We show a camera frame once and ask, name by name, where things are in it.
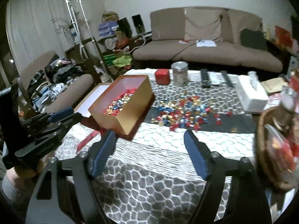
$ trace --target white box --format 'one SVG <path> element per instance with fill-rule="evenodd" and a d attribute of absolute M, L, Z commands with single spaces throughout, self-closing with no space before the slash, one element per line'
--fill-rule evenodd
<path fill-rule="evenodd" d="M 268 102 L 268 96 L 260 82 L 255 90 L 249 82 L 249 76 L 238 77 L 236 91 L 247 113 L 261 113 Z"/>

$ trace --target screw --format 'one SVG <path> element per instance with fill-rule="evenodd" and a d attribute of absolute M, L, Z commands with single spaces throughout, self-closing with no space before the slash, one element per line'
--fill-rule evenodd
<path fill-rule="evenodd" d="M 79 157 L 81 157 L 81 158 L 84 158 L 86 156 L 88 156 L 88 152 L 80 152 L 79 153 Z"/>
<path fill-rule="evenodd" d="M 211 152 L 212 157 L 219 157 L 220 154 L 218 152 Z"/>
<path fill-rule="evenodd" d="M 56 162 L 58 159 L 57 159 L 57 157 L 51 157 L 50 159 L 49 159 L 49 162 L 50 163 L 53 163 L 53 162 Z"/>
<path fill-rule="evenodd" d="M 247 157 L 242 157 L 242 161 L 245 162 L 245 163 L 249 163 L 250 162 L 250 160 Z"/>

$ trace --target sofa seat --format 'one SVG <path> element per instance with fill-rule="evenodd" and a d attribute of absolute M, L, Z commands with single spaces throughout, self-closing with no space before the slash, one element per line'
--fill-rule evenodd
<path fill-rule="evenodd" d="M 239 44 L 217 42 L 217 47 L 196 47 L 195 41 L 189 41 L 187 44 L 178 42 L 152 41 L 135 50 L 133 57 L 136 60 L 171 60 L 173 58 L 173 61 L 244 66 L 277 73 L 283 68 L 282 62 L 271 53 Z"/>
<path fill-rule="evenodd" d="M 75 105 L 89 89 L 94 85 L 94 80 L 90 74 L 80 76 L 76 81 L 68 86 L 67 90 L 59 94 L 54 102 L 46 109 L 47 113 L 61 111 L 70 105 Z"/>
<path fill-rule="evenodd" d="M 188 44 L 179 43 L 180 40 L 162 40 L 151 41 L 148 44 L 136 49 L 133 52 L 133 57 L 136 60 L 182 60 L 181 51 L 184 50 Z"/>

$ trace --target sofa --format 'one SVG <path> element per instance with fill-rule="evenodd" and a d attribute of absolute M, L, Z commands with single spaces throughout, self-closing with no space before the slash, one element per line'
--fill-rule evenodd
<path fill-rule="evenodd" d="M 189 68 L 246 74 L 255 70 L 271 78 L 283 63 L 265 50 L 241 45 L 243 29 L 262 31 L 262 19 L 254 14 L 217 7 L 169 8 L 150 14 L 152 41 L 136 49 L 133 67 L 170 68 L 186 61 Z M 213 40 L 216 47 L 196 47 L 196 40 Z"/>
<path fill-rule="evenodd" d="M 24 94 L 26 93 L 25 90 L 27 90 L 30 80 L 33 78 L 37 71 L 39 71 L 40 69 L 44 70 L 44 68 L 46 67 L 46 65 L 48 65 L 49 61 L 53 58 L 54 55 L 54 51 L 47 51 L 46 53 L 40 55 L 38 58 L 32 61 L 25 68 L 25 70 L 20 73 L 21 87 L 23 87 L 24 89 L 21 91 L 25 99 L 28 97 Z M 89 93 L 94 85 L 95 81 L 90 74 L 84 74 L 80 76 L 76 81 L 69 85 L 63 93 L 60 93 L 57 96 L 55 101 L 53 101 L 47 107 L 46 112 L 54 113 L 68 107 L 75 107 L 80 102 L 80 99 L 87 95 L 87 93 Z"/>

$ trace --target gold box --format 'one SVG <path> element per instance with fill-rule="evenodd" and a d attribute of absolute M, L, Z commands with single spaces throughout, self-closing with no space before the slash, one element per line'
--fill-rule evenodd
<path fill-rule="evenodd" d="M 105 114 L 113 99 L 129 88 L 137 90 L 119 114 L 117 116 Z M 153 92 L 147 75 L 122 75 L 102 93 L 88 111 L 99 126 L 128 136 L 140 117 L 145 114 L 144 111 L 149 110 L 152 98 Z"/>

